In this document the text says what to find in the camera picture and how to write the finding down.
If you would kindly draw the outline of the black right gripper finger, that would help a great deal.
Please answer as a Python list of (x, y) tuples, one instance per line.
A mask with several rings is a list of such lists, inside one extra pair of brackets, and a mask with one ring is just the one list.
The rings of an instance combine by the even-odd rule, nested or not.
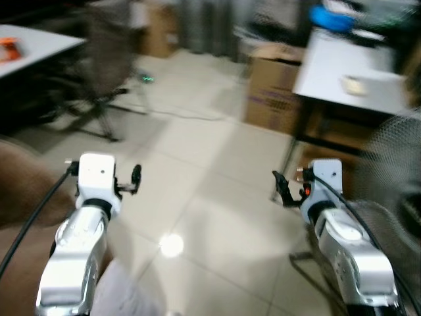
[(286, 180), (285, 175), (278, 171), (272, 171), (274, 183), (276, 184), (276, 195), (272, 198), (273, 201), (280, 201), (283, 207), (292, 207), (293, 198), (289, 191), (289, 181)]

